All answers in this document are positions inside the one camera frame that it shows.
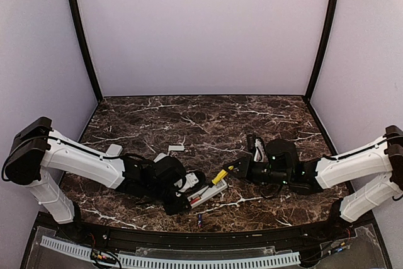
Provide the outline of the yellow handled screwdriver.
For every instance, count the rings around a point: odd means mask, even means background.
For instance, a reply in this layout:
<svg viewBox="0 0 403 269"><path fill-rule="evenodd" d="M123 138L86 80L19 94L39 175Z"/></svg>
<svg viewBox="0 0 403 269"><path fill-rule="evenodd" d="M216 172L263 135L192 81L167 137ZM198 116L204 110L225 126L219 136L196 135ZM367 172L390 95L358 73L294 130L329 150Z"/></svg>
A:
<svg viewBox="0 0 403 269"><path fill-rule="evenodd" d="M202 191L202 195L208 191L210 188L218 188L220 192L227 188L226 182L223 180L229 173L226 170L221 170L218 175L207 183L207 186Z"/></svg>

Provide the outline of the white button remote control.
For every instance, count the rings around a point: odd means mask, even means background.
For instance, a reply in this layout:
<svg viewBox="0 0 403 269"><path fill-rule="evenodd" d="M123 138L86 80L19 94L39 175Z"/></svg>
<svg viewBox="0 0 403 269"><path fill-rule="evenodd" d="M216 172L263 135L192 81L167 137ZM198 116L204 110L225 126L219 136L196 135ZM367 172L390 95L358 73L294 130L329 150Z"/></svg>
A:
<svg viewBox="0 0 403 269"><path fill-rule="evenodd" d="M197 206L205 203L206 201L210 200L211 198L215 197L216 195L218 195L219 193L223 192L223 190L220 192L220 190L218 188L210 188L208 191L206 191L203 195L202 195L202 191L205 188L202 188L201 190L197 191L196 193L192 194L191 196L188 197L188 201L190 202L190 200L194 199L195 197L199 197L201 196L201 200L199 200L198 202L194 203L194 204L190 204L191 209L196 208Z"/></svg>

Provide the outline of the grey battery cover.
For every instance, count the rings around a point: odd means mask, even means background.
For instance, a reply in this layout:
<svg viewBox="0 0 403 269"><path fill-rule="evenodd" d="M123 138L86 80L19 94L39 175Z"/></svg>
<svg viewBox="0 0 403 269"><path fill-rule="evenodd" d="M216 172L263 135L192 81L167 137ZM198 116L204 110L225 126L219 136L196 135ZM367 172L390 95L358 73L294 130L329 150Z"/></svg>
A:
<svg viewBox="0 0 403 269"><path fill-rule="evenodd" d="M183 145L169 145L169 147L168 147L169 152L171 152L171 151L182 152L184 150L185 150L185 146L183 146Z"/></svg>

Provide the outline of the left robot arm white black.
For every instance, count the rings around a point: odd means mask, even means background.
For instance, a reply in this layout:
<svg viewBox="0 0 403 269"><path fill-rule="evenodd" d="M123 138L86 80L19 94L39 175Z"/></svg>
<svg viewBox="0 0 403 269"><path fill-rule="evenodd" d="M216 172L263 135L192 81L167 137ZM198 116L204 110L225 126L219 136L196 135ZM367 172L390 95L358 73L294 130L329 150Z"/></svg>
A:
<svg viewBox="0 0 403 269"><path fill-rule="evenodd" d="M75 241L89 236L88 226L79 220L79 207L68 199L48 169L58 169L96 181L107 188L135 197L160 201L168 215L190 210L181 189L186 170L174 157L151 161L137 154L111 155L74 142L52 128L52 121L40 117L14 137L1 171L3 181L24 186Z"/></svg>

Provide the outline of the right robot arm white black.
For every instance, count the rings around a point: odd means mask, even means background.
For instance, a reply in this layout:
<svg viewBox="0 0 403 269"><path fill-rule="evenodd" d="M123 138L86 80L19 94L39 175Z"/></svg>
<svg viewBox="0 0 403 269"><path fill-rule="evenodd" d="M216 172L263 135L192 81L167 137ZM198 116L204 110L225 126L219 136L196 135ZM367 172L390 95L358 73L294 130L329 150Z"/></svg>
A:
<svg viewBox="0 0 403 269"><path fill-rule="evenodd" d="M402 130L395 125L363 147L311 161L299 160L297 148L289 140L264 143L254 135L247 139L250 155L225 164L213 184L231 175L255 185L286 185L295 193L311 195L350 180L376 176L333 203L329 220L321 227L321 234L328 240L336 239L346 223L358 220L384 201L402 198Z"/></svg>

